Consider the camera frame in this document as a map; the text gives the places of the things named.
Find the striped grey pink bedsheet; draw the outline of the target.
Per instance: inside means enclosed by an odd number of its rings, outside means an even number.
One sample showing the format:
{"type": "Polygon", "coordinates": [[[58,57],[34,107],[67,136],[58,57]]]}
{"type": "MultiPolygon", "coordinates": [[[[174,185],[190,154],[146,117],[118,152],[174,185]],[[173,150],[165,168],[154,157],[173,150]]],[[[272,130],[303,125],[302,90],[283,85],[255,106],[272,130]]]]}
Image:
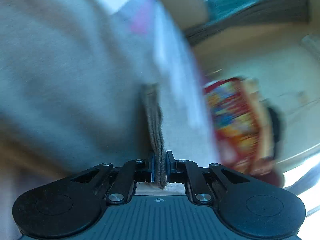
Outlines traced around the striped grey pink bedsheet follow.
{"type": "Polygon", "coordinates": [[[200,166],[220,161],[204,103],[203,76],[183,27],[205,19],[201,0],[96,0],[110,16],[127,20],[159,71],[164,145],[200,166]]]}

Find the beige fleece pants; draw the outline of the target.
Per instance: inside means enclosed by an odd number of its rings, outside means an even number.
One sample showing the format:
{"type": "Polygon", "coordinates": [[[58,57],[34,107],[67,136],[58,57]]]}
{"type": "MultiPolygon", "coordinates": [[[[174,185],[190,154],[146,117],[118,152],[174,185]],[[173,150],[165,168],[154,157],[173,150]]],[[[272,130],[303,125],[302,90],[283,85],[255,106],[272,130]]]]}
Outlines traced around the beige fleece pants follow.
{"type": "Polygon", "coordinates": [[[157,0],[1,0],[1,239],[33,184],[151,152],[157,0]]]}

